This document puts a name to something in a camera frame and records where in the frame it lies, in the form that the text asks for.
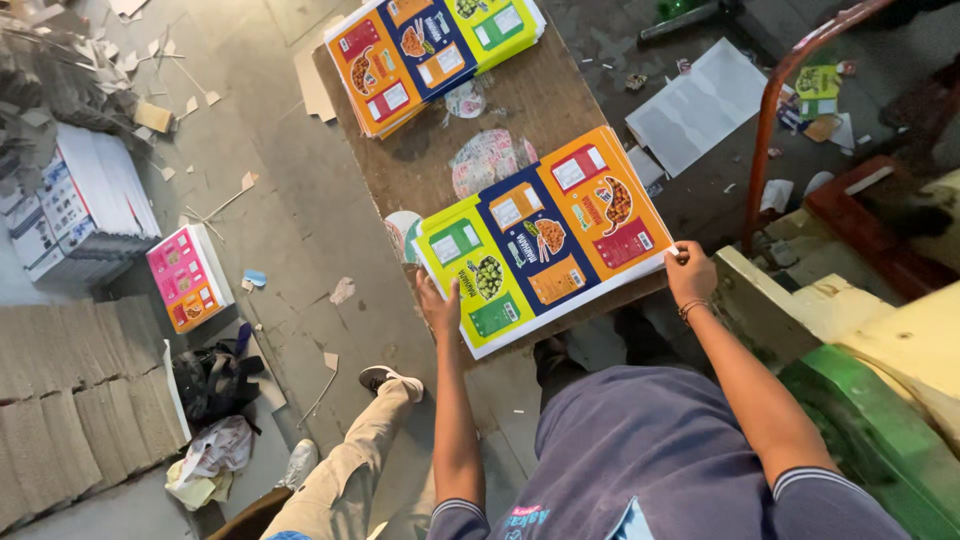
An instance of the beige trousers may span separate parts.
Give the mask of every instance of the beige trousers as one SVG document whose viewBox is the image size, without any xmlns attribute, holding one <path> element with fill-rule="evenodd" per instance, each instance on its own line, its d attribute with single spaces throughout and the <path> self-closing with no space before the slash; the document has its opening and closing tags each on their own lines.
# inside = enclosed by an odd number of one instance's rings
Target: beige trousers
<svg viewBox="0 0 960 540">
<path fill-rule="evenodd" d="M 384 382 L 377 397 L 350 426 L 344 442 L 310 473 L 261 539 L 285 530 L 312 540 L 367 538 L 373 492 L 414 395 L 414 390 L 401 380 Z M 429 493 L 401 508 L 383 531 L 394 532 L 390 536 L 381 533 L 378 538 L 413 539 L 418 537 L 416 529 L 426 530 L 434 503 L 432 476 L 428 481 Z"/>
</svg>

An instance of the hand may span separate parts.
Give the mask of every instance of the hand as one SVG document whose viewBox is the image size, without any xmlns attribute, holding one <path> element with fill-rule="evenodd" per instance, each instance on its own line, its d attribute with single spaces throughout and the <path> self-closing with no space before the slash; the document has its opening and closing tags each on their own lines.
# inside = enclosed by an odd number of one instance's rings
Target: hand
<svg viewBox="0 0 960 540">
<path fill-rule="evenodd" d="M 437 290 L 437 285 L 422 268 L 417 270 L 417 300 L 423 309 L 423 318 L 433 329 L 437 339 L 456 335 L 460 328 L 460 280 L 450 281 L 446 300 Z"/>
<path fill-rule="evenodd" d="M 665 252 L 663 261 L 677 307 L 694 300 L 709 300 L 710 293 L 717 288 L 717 269 L 713 261 L 696 242 L 676 242 L 674 245 L 680 254 L 675 256 Z"/>
</svg>

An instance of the white sneaker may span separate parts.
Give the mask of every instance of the white sneaker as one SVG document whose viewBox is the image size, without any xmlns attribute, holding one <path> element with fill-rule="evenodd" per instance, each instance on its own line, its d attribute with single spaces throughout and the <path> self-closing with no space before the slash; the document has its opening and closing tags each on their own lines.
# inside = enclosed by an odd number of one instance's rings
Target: white sneaker
<svg viewBox="0 0 960 540">
<path fill-rule="evenodd" d="M 360 377 L 357 378 L 360 380 L 360 384 L 364 388 L 367 388 L 374 394 L 377 390 L 380 389 L 380 386 L 390 379 L 400 379 L 407 386 L 410 386 L 417 391 L 417 397 L 414 398 L 414 403 L 419 403 L 423 399 L 423 383 L 420 382 L 420 379 L 414 379 L 413 377 L 403 377 L 401 374 L 397 373 L 393 369 L 387 366 L 371 366 L 360 372 Z"/>
<path fill-rule="evenodd" d="M 303 439 L 290 453 L 290 461 L 287 462 L 287 473 L 283 475 L 276 487 L 289 487 L 292 491 L 297 491 L 314 467 L 320 463 L 320 451 L 317 445 L 310 439 Z"/>
</svg>

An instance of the printed box stack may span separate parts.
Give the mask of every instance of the printed box stack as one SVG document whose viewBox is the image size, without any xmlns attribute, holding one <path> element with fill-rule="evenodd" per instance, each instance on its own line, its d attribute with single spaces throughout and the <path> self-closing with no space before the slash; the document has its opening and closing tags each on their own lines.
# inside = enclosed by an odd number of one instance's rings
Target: printed box stack
<svg viewBox="0 0 960 540">
<path fill-rule="evenodd" d="M 185 225 L 147 252 L 150 271 L 177 333 L 233 304 L 233 294 L 206 226 Z"/>
<path fill-rule="evenodd" d="M 414 248 L 485 356 L 653 273 L 673 239 L 610 127 L 596 128 L 420 224 Z"/>
<path fill-rule="evenodd" d="M 364 134 L 383 138 L 545 27 L 533 0 L 373 0 L 324 41 Z"/>
<path fill-rule="evenodd" d="M 0 199 L 31 281 L 104 282 L 160 240 L 160 227 L 123 142 L 57 124 L 42 190 Z"/>
</svg>

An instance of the navy blue t-shirt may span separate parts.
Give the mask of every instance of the navy blue t-shirt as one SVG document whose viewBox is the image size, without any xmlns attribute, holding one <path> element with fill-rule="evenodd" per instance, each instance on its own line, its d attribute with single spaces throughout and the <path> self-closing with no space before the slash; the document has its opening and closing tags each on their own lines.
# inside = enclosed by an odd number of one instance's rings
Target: navy blue t-shirt
<svg viewBox="0 0 960 540">
<path fill-rule="evenodd" d="M 814 467 L 773 493 L 723 392 L 675 368 L 618 366 L 571 384 L 537 427 L 540 464 L 491 526 L 449 500 L 428 540 L 886 539 L 909 535 L 855 484 Z"/>
</svg>

